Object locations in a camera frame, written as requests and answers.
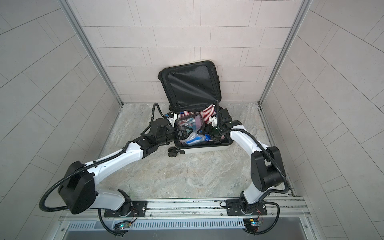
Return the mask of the clear toiletry pouch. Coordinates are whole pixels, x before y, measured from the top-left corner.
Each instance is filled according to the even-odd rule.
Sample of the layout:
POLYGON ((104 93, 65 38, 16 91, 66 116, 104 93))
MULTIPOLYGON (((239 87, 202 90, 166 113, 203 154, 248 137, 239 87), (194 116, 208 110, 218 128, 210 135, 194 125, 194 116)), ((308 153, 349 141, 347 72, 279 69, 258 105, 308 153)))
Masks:
POLYGON ((192 128, 192 134, 198 134, 199 128, 204 124, 200 114, 193 114, 190 116, 179 118, 176 121, 177 126, 188 126, 192 128))

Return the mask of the red white striped garment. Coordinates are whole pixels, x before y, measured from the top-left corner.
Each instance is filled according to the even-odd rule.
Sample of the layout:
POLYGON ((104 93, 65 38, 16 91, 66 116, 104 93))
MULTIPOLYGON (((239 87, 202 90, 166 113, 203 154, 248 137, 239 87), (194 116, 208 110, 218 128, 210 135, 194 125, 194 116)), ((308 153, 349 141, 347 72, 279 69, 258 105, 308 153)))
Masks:
POLYGON ((216 115, 215 105, 210 105, 208 108, 206 108, 206 109, 204 109, 203 111, 200 111, 200 112, 184 111, 184 112, 179 114, 179 118, 190 116, 190 115, 193 115, 193 114, 200 114, 202 119, 203 119, 203 121, 204 121, 204 123, 211 124, 210 118, 212 116, 216 115))

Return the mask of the clear bottle blue lid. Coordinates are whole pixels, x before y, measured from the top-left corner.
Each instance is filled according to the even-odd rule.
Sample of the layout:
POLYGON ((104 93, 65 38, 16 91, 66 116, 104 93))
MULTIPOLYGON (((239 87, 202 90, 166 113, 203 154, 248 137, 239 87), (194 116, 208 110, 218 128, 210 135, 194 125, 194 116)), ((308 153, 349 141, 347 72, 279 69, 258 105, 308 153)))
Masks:
POLYGON ((210 142, 212 139, 209 135, 191 134, 183 143, 187 146, 194 146, 205 142, 210 142))

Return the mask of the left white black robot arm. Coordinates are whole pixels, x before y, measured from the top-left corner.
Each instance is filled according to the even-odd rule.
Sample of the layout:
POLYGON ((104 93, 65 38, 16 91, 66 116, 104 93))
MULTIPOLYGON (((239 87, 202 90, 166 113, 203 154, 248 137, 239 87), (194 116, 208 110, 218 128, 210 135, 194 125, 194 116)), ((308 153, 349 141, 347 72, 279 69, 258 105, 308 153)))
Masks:
POLYGON ((132 199, 123 190, 107 191, 98 188, 98 184, 123 167, 139 161, 179 139, 177 121, 187 117, 186 111, 168 113, 161 118, 152 118, 142 134, 134 140, 127 141, 122 149, 101 159, 82 164, 72 163, 65 176, 53 184, 41 197, 39 208, 43 212, 59 212, 70 210, 74 215, 89 209, 99 211, 111 210, 118 216, 126 217, 133 214, 139 216, 132 199))

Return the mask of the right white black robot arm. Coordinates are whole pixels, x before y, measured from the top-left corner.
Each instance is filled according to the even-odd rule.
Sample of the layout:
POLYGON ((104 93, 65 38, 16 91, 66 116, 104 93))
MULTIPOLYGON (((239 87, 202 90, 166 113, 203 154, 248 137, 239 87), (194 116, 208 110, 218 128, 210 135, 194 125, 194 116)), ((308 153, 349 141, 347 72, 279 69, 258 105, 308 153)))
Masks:
POLYGON ((232 119, 227 109, 220 109, 217 104, 214 107, 217 118, 215 136, 229 136, 251 158, 252 182, 241 192, 238 200, 225 200, 221 207, 226 208, 228 214, 238 211, 242 215, 257 215, 255 219, 246 219, 243 231, 251 235, 265 234, 275 227, 281 212, 279 204, 266 201, 265 198, 272 193, 286 194, 290 190, 280 150, 262 145, 240 121, 232 119), (267 214, 262 208, 267 205, 276 207, 276 218, 269 227, 260 231, 260 217, 267 214))

